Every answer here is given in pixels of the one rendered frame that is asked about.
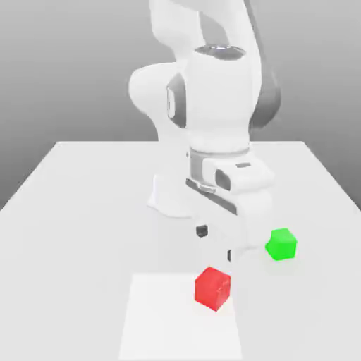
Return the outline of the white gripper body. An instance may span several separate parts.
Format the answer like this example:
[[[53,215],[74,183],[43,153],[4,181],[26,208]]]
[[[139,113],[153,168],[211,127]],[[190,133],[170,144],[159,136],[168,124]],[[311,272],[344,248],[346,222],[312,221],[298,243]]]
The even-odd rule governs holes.
[[[197,219],[225,237],[227,247],[259,247],[272,230],[272,196],[268,190],[233,195],[219,187],[185,181],[187,198]]]

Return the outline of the small red cube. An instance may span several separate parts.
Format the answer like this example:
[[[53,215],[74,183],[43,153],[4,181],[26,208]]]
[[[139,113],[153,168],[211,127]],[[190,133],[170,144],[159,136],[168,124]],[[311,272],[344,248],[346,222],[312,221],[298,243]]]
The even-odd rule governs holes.
[[[195,301],[217,312],[231,293],[231,276],[207,267],[196,279]]]

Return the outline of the small green cube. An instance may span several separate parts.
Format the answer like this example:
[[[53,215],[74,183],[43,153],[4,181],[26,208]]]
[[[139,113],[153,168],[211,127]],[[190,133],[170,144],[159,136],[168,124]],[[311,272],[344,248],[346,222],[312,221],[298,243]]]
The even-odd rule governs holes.
[[[271,231],[270,239],[265,245],[269,256],[275,261],[292,259],[295,257],[297,239],[287,228]]]

